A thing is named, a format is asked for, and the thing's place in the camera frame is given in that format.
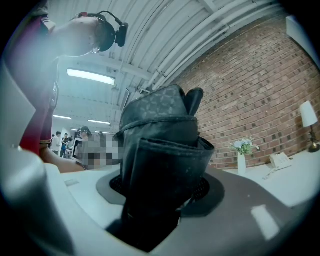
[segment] patterned fabric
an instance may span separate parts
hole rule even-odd
[[[120,129],[137,121],[150,120],[155,117],[186,116],[183,102],[184,92],[177,85],[170,85],[132,101],[123,110]]]

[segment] white ceiling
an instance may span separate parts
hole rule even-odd
[[[66,128],[77,129],[86,125],[93,131],[112,133],[119,130],[121,105],[126,90],[130,92],[129,102],[137,95],[135,92],[139,89],[150,89],[150,85],[163,86],[170,83],[186,66],[219,40],[279,9],[276,5],[270,6],[272,0],[49,0],[48,2],[49,17],[57,26],[67,23],[78,13],[100,11],[110,11],[122,22],[129,24],[124,47],[114,44],[106,52],[78,58],[62,57],[59,61],[59,99],[54,114],[72,118],[64,121]],[[247,10],[244,14],[240,13],[243,9]],[[215,18],[199,29],[210,17]],[[115,30],[118,29],[119,25],[114,18],[107,14],[106,19]],[[234,27],[230,25],[235,21],[239,22]],[[221,33],[220,37],[207,42],[204,46],[203,43],[209,37],[205,36],[205,40],[201,42],[198,42],[199,38],[211,29],[210,36],[223,29],[230,30]],[[192,33],[194,36],[183,43],[183,39],[187,35],[193,35]],[[176,68],[175,61],[183,53],[188,53],[183,59],[185,64],[179,62],[182,66],[171,72],[170,79],[164,82],[160,80],[157,83],[162,73],[166,74],[169,68]],[[115,77],[116,85],[69,77],[67,68]],[[88,119],[110,122],[111,125],[89,123]]]

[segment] red clothing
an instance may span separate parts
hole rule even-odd
[[[58,99],[58,59],[47,63],[50,22],[46,16],[31,18],[6,53],[12,77],[35,108],[20,146],[39,155],[40,144],[51,142],[52,117]]]

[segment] lamp base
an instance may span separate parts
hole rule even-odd
[[[320,145],[313,142],[309,147],[309,153],[314,153],[320,150]]]

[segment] pixelated area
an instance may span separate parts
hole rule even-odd
[[[120,164],[122,156],[122,147],[118,146],[112,136],[105,137],[105,141],[100,137],[82,141],[74,149],[76,161],[83,164],[87,170]]]

